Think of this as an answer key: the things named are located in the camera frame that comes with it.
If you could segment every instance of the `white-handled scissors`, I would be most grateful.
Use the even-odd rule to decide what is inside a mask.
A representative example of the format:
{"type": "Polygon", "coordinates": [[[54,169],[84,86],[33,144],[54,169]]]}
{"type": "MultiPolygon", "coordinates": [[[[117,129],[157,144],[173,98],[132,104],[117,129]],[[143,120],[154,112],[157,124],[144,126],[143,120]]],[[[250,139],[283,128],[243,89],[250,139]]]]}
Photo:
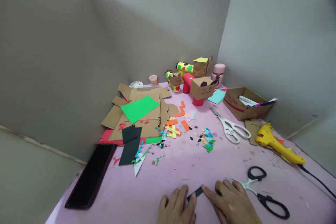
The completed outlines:
{"type": "Polygon", "coordinates": [[[235,124],[235,123],[233,123],[229,120],[226,120],[216,110],[214,110],[212,108],[211,108],[211,110],[219,118],[219,120],[223,124],[225,136],[231,143],[239,144],[239,142],[240,142],[239,136],[241,136],[244,139],[249,139],[251,137],[251,133],[247,129],[245,129],[243,126],[240,126],[240,125],[235,124]]]}

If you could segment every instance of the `paper cup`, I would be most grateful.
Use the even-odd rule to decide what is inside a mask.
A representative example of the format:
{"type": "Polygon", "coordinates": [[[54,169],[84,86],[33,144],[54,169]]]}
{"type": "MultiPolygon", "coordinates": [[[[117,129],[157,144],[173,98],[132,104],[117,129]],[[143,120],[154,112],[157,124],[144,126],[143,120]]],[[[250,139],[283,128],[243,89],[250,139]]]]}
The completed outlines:
{"type": "Polygon", "coordinates": [[[157,75],[151,75],[149,76],[150,83],[152,86],[157,86],[158,85],[158,76],[157,75]]]}

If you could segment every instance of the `gray wall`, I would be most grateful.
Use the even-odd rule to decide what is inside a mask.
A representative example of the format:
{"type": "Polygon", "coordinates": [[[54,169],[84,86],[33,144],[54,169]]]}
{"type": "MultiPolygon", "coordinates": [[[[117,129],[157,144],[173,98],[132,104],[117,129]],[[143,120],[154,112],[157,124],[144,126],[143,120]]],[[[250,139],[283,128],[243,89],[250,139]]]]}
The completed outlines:
{"type": "Polygon", "coordinates": [[[265,120],[284,137],[334,106],[336,0],[231,0],[218,63],[224,84],[277,97],[265,120]]]}
{"type": "Polygon", "coordinates": [[[94,0],[130,80],[198,57],[216,62],[230,0],[94,0]]]}
{"type": "Polygon", "coordinates": [[[336,110],[330,111],[320,120],[307,127],[292,140],[309,156],[336,177],[336,110]]]}
{"type": "Polygon", "coordinates": [[[82,167],[0,130],[0,223],[45,223],[82,167]]]}
{"type": "Polygon", "coordinates": [[[0,6],[0,125],[88,161],[128,82],[93,1],[0,6]]]}

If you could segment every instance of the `black power cord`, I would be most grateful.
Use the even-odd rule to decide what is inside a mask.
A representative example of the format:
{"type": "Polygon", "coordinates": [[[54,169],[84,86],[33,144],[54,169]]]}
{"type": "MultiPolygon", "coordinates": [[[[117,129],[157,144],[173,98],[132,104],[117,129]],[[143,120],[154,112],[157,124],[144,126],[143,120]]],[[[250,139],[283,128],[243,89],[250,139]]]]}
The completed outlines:
{"type": "Polygon", "coordinates": [[[303,167],[302,164],[298,164],[298,166],[305,172],[308,173],[309,175],[311,175],[312,177],[314,177],[317,181],[319,181],[327,190],[328,192],[330,192],[330,194],[336,198],[336,195],[332,193],[332,191],[330,191],[330,189],[321,181],[319,180],[317,177],[315,177],[313,174],[311,174],[306,168],[303,167]]]}

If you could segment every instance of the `black-handled scissors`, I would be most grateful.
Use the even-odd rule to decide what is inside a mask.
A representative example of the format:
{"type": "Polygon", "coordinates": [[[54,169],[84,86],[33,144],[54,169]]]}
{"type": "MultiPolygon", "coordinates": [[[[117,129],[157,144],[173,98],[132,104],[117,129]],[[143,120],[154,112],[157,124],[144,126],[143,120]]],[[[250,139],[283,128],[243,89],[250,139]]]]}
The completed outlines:
{"type": "Polygon", "coordinates": [[[282,204],[282,203],[280,203],[280,202],[274,200],[271,196],[268,196],[268,195],[267,195],[267,196],[261,195],[261,194],[257,193],[256,191],[252,190],[251,187],[250,187],[250,184],[251,184],[252,182],[255,182],[255,181],[261,181],[263,178],[265,178],[265,177],[267,176],[267,173],[264,171],[264,169],[260,168],[259,166],[252,166],[252,167],[249,169],[249,171],[247,172],[247,176],[248,176],[249,178],[248,178],[248,181],[247,181],[246,183],[242,183],[242,182],[240,182],[240,181],[238,181],[238,180],[236,180],[236,181],[238,181],[239,183],[241,183],[241,185],[244,187],[244,189],[247,189],[247,190],[250,190],[251,192],[253,192],[253,193],[258,197],[258,199],[259,199],[259,201],[262,203],[262,205],[263,205],[268,211],[270,211],[272,214],[274,214],[276,217],[279,217],[280,219],[288,219],[289,216],[290,216],[290,215],[289,215],[289,211],[288,211],[287,207],[285,207],[284,204],[282,204]],[[253,169],[258,169],[258,170],[260,170],[260,171],[262,172],[262,175],[254,176],[254,175],[251,173],[251,171],[252,171],[253,169]],[[268,207],[268,205],[267,205],[267,201],[272,202],[272,203],[274,203],[274,204],[276,204],[276,205],[279,205],[279,206],[285,211],[285,215],[282,216],[282,215],[279,215],[279,214],[277,214],[276,212],[274,212],[271,208],[268,207]]]}

